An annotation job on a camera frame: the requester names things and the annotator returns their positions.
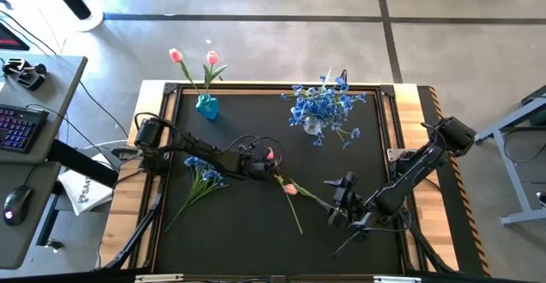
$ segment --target small glass vase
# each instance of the small glass vase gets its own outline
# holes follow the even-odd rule
[[[218,114],[218,99],[208,94],[199,95],[195,108],[203,117],[215,119]]]
[[[304,131],[305,133],[310,135],[318,135],[318,133],[321,132],[323,126],[324,124],[322,124],[322,121],[313,116],[309,116],[304,120]]]

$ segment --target wooden table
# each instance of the wooden table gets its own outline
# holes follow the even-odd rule
[[[144,80],[142,82],[140,95],[136,103],[135,113],[152,112],[159,113],[161,99],[163,97],[163,89],[165,83],[174,81],[159,81],[159,80]],[[218,82],[218,84],[244,84],[243,82]],[[287,82],[278,82],[268,84],[293,84]],[[421,102],[418,94],[417,86],[414,84],[394,84],[396,92],[396,103],[398,106],[399,120],[404,137],[405,147],[409,149],[417,149],[428,142],[428,135],[425,128],[420,123],[424,122],[423,113],[421,110]],[[166,116],[169,118],[174,109],[174,97],[167,102]],[[386,110],[390,110],[388,101],[385,101]],[[387,117],[389,132],[391,137],[392,147],[397,147],[395,129],[393,126],[390,114]],[[137,129],[134,124],[131,125],[130,140],[133,142],[137,134]],[[168,137],[167,130],[164,132],[162,143],[166,143]],[[119,177],[127,176],[136,171],[138,160],[133,160],[130,163],[122,166]],[[438,184],[436,172],[428,176],[433,182]],[[101,246],[102,261],[110,261],[114,258],[117,252],[124,246],[125,242],[131,236],[135,226],[137,225],[138,210],[141,204],[142,191],[144,187],[145,174],[133,176],[126,181],[120,183],[115,189],[112,207],[107,220],[107,226],[104,231]],[[152,187],[152,197],[150,204],[154,200],[159,178],[154,180]],[[421,230],[427,239],[430,241],[434,250],[444,259],[444,261],[453,269],[458,269],[455,250],[450,234],[448,219],[445,214],[444,201],[442,194],[432,185],[427,182],[420,183],[415,188],[415,202]],[[418,267],[417,251],[415,242],[411,233],[408,231],[406,237],[409,244],[410,260],[414,267]],[[142,237],[140,251],[137,259],[137,266],[141,266],[148,249],[147,243],[149,240],[149,228],[147,233]]]

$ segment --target keyboard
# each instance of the keyboard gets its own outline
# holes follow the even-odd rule
[[[0,104],[0,150],[27,154],[49,113]]]

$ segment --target concrete floor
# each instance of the concrete floor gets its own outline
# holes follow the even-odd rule
[[[86,2],[121,14],[381,15],[379,0]],[[386,2],[390,16],[397,17],[546,18],[546,0]],[[19,14],[23,23],[32,23],[28,15]],[[54,45],[47,28],[30,29]],[[67,39],[63,54],[89,57],[84,83],[127,129],[143,79],[182,78],[168,59],[171,47],[182,50],[189,67],[196,71],[206,52],[215,49],[221,63],[229,64],[224,75],[229,80],[314,81],[332,65],[336,72],[348,69],[353,82],[393,82],[382,23],[107,20],[88,33],[63,33],[59,26],[53,30],[60,47]],[[546,25],[392,24],[392,35],[402,80],[434,86],[444,114],[456,115],[476,130],[516,109],[522,97],[546,82],[542,75],[546,71]],[[93,142],[123,138],[82,90],[75,95],[69,116]],[[63,125],[61,136],[65,134]],[[73,130],[69,143],[87,145]],[[543,163],[544,155],[536,161]],[[474,147],[459,164],[493,275],[544,281],[546,220],[510,228],[500,225],[500,216],[520,211],[520,207],[494,143]],[[543,171],[526,174],[522,181],[541,181],[540,177]],[[546,186],[529,188],[541,189]],[[1,271],[0,276],[92,269],[105,222],[101,214],[62,215],[52,236],[67,242],[66,250],[53,255],[33,246],[21,269]],[[81,243],[82,239],[89,239],[88,243]]]

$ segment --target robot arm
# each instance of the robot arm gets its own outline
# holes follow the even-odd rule
[[[171,144],[159,147],[161,135],[165,127],[175,130]],[[240,145],[237,150],[219,150],[194,136],[191,133],[176,128],[168,121],[160,118],[149,118],[142,121],[136,134],[135,146],[142,150],[144,160],[141,166],[144,170],[157,173],[161,170],[160,162],[165,153],[172,151],[185,152],[214,166],[226,175],[238,179],[269,180],[277,173],[278,164],[274,159],[268,159],[272,152],[270,148],[259,142],[260,138],[248,145]]]
[[[356,177],[351,173],[337,182],[327,182],[335,186],[334,210],[328,210],[328,223],[338,225],[346,219],[349,227],[355,228],[364,237],[377,226],[384,226],[394,217],[400,216],[423,248],[431,264],[438,272],[454,272],[434,251],[421,230],[405,214],[404,200],[413,188],[425,179],[434,169],[449,161],[449,157],[459,157],[468,152],[473,145],[476,132],[456,118],[442,118],[438,124],[423,126],[430,129],[430,141],[416,152],[404,152],[391,164],[394,181],[377,190],[368,199],[352,191]]]

